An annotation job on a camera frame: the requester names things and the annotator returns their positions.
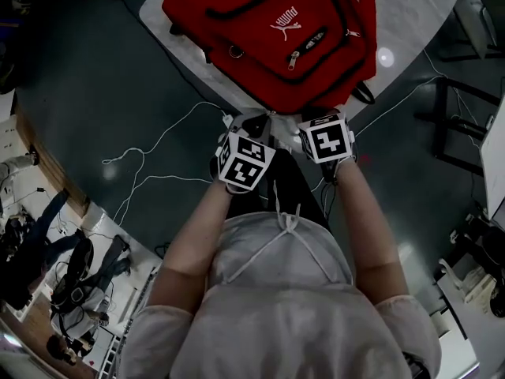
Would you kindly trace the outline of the white plastic chair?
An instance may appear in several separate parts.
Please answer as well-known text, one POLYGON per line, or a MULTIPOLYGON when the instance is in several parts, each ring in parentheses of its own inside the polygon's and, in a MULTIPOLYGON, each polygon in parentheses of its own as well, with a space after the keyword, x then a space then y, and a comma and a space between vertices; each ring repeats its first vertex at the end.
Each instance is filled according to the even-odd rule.
POLYGON ((454 269, 443 258, 439 259, 441 272, 449 278, 465 304, 488 302, 496 281, 482 266, 470 270, 464 279, 458 278, 454 269))

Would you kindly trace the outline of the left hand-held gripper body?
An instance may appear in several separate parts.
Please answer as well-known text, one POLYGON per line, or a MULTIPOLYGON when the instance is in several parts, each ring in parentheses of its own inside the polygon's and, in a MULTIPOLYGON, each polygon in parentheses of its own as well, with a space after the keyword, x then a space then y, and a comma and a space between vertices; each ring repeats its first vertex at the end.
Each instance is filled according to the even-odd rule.
POLYGON ((223 133, 209 163, 211 178, 232 194, 253 191, 275 156, 275 150, 239 133, 223 133))

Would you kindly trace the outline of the person's white shirt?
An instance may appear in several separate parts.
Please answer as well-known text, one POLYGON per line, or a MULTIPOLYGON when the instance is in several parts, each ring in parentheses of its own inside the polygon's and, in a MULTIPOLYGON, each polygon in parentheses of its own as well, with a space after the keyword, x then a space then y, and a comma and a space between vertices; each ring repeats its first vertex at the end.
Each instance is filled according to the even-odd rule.
POLYGON ((373 305, 328 230, 256 212, 225 222, 195 313, 137 314, 118 379, 436 379, 441 357, 415 297, 373 305))

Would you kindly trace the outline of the white desk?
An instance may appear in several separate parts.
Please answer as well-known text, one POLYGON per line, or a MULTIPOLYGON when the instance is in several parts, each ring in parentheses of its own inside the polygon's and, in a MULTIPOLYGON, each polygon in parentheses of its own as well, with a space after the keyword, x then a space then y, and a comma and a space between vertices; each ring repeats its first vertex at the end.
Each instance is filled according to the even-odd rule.
POLYGON ((486 209, 493 218, 505 199, 505 94, 480 147, 486 209))

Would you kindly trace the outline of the red backpack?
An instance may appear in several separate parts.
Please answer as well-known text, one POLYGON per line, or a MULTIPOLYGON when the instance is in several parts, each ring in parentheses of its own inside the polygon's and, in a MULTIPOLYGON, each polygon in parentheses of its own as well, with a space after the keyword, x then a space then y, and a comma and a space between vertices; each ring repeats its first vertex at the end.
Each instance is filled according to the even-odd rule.
POLYGON ((376 0, 163 0, 172 32, 268 110, 373 103, 376 0))

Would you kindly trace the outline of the person's right forearm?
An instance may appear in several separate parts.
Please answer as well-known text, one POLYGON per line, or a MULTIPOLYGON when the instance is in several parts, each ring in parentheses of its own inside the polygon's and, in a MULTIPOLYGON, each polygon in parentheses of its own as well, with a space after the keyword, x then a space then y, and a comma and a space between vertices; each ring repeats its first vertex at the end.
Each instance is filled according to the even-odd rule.
POLYGON ((408 295, 398 246, 365 176, 353 159, 335 172, 346 219, 356 286, 373 304, 408 295))

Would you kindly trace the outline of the person's left forearm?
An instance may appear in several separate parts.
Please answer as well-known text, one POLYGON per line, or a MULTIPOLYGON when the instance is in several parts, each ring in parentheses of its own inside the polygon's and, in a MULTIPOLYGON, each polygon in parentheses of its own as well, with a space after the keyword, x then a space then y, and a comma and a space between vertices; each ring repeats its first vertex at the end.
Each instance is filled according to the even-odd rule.
POLYGON ((147 301, 149 306, 171 306, 188 313, 198 310, 231 199, 223 182, 209 186, 169 244, 147 301))

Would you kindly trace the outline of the person's black trousers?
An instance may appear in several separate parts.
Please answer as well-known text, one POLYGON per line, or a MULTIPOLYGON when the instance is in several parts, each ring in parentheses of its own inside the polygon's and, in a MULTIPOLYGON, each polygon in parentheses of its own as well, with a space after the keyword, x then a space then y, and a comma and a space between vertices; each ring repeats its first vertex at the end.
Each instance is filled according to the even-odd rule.
POLYGON ((259 191, 234 196, 230 203, 227 219, 254 212, 274 212, 275 199, 279 200, 280 211, 294 215, 297 206, 301 206, 299 215, 307 220, 331 230, 306 182, 295 158, 285 149, 277 149, 269 168, 267 179, 267 205, 261 202, 259 191))

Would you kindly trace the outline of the black metal frame stool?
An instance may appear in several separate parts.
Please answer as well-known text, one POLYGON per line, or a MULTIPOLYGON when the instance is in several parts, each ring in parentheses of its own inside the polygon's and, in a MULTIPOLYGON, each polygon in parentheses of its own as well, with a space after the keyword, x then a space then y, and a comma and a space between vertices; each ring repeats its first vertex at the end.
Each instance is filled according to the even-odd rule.
POLYGON ((445 153, 447 136, 451 130, 465 134, 467 137, 472 137, 479 141, 483 141, 484 136, 487 133, 487 130, 484 127, 478 126, 475 122, 468 122, 460 118, 449 118, 447 115, 447 96, 449 88, 463 90, 471 96, 475 96, 478 99, 481 99, 495 107, 499 106, 500 99, 462 82, 448 79, 446 77, 441 77, 436 82, 436 96, 432 111, 416 112, 413 115, 417 120, 431 122, 435 125, 435 132, 432 143, 432 154, 436 159, 442 160, 446 163, 459 167, 464 171, 468 171, 472 174, 483 177, 484 171, 481 166, 471 164, 462 159, 449 156, 445 153))

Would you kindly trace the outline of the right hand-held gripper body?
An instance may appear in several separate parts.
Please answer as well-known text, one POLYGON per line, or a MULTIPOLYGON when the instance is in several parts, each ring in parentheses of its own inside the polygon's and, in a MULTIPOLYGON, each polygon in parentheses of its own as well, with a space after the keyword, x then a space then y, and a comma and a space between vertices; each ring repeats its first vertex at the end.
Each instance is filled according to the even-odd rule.
POLYGON ((324 181, 333 182, 339 163, 354 155, 355 136, 346 116, 333 111, 321 118, 299 123, 298 130, 304 153, 320 165, 324 181))

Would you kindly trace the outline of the grey chair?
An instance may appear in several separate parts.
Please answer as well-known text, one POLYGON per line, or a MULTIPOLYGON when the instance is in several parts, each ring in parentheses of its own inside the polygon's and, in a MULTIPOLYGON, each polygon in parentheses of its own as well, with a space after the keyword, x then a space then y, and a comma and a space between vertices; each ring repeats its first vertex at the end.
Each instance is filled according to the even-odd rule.
POLYGON ((455 39, 451 47, 471 47, 473 53, 440 55, 442 62, 505 59, 505 0, 457 0, 453 12, 465 39, 455 39))

